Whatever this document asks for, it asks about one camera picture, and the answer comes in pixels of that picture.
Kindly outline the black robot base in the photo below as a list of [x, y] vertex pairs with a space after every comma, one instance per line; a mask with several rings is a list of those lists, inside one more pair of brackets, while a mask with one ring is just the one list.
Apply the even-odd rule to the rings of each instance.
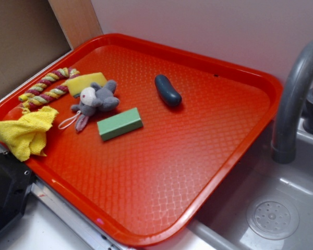
[[34, 181], [33, 171], [12, 153], [0, 153], [0, 235], [21, 219]]

